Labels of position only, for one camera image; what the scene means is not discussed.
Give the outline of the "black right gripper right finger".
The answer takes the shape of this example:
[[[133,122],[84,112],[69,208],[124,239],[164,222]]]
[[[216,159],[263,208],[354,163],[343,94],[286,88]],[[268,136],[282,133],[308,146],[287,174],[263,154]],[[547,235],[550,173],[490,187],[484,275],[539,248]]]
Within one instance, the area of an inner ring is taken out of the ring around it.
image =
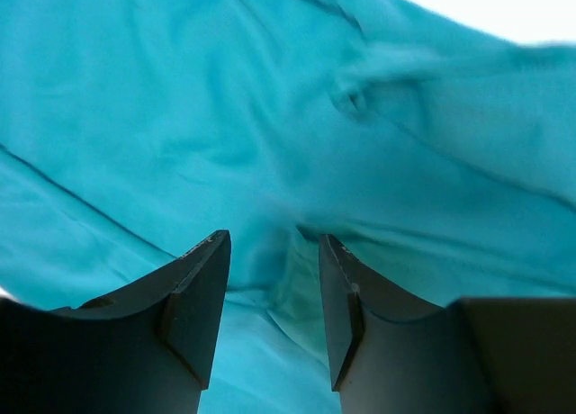
[[[406,291],[319,240],[331,387],[345,413],[572,413],[575,301]]]

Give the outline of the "teal t-shirt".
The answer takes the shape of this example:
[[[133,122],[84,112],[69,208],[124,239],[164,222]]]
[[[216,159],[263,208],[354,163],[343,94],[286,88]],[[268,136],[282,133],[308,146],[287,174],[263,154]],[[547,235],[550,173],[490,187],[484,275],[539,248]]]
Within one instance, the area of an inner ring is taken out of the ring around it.
[[[318,243],[426,300],[575,293],[575,48],[407,0],[1,0],[1,285],[232,241],[203,413],[336,413]]]

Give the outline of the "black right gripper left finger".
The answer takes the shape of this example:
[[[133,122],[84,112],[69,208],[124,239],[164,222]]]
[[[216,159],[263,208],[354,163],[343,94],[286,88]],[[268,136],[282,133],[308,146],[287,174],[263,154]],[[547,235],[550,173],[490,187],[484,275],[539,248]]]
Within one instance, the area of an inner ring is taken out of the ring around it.
[[[4,413],[195,413],[211,377],[230,271],[217,230],[81,307],[1,300]]]

